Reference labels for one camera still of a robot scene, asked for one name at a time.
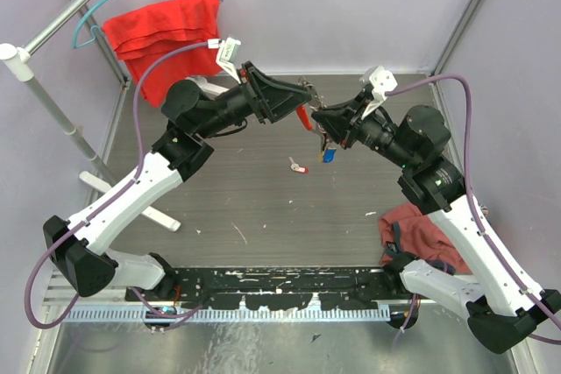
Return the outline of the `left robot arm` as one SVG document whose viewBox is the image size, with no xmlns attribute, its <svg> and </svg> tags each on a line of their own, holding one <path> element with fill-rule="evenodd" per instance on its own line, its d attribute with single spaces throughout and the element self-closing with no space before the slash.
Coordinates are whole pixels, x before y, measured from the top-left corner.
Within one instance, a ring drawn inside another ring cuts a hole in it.
<svg viewBox="0 0 561 374">
<path fill-rule="evenodd" d="M 162 256 L 110 249 L 117 236 L 161 196 L 192 177 L 214 151 L 207 139 L 240 130 L 249 116 L 275 123 L 311 99 L 301 85 L 275 80 L 251 62 L 238 71 L 240 82 L 220 95 L 207 95 L 191 79 L 177 81 L 161 107 L 167 130 L 140 164 L 87 208 L 43 226 L 50 259 L 81 297 L 107 286 L 137 287 L 155 300 L 170 298 L 177 275 Z"/>
</svg>

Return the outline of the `silver key with red tag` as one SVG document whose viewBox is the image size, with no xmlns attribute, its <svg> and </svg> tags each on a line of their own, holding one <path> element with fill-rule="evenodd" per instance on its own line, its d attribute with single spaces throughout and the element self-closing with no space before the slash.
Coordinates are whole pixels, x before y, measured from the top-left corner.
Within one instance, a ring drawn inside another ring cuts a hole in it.
<svg viewBox="0 0 561 374">
<path fill-rule="evenodd" d="M 309 169 L 306 166 L 300 166 L 297 164 L 292 157 L 288 158 L 290 161 L 290 169 L 294 173 L 306 174 L 309 172 Z"/>
</svg>

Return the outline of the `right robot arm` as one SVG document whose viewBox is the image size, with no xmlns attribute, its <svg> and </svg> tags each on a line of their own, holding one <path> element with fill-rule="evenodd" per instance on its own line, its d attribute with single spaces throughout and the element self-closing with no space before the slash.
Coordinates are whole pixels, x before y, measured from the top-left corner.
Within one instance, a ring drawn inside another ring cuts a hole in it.
<svg viewBox="0 0 561 374">
<path fill-rule="evenodd" d="M 439 110 L 417 105 L 395 124 L 383 108 L 368 113 L 369 105 L 361 93 L 311 117 L 343 148 L 360 142 L 400 167 L 404 196 L 445 234 L 475 278 L 469 283 L 404 251 L 384 267 L 386 291 L 396 299 L 416 293 L 434 300 L 466 320 L 495 354 L 513 348 L 559 311 L 559 291 L 528 275 L 466 192 L 464 175 L 443 154 L 451 134 Z"/>
</svg>

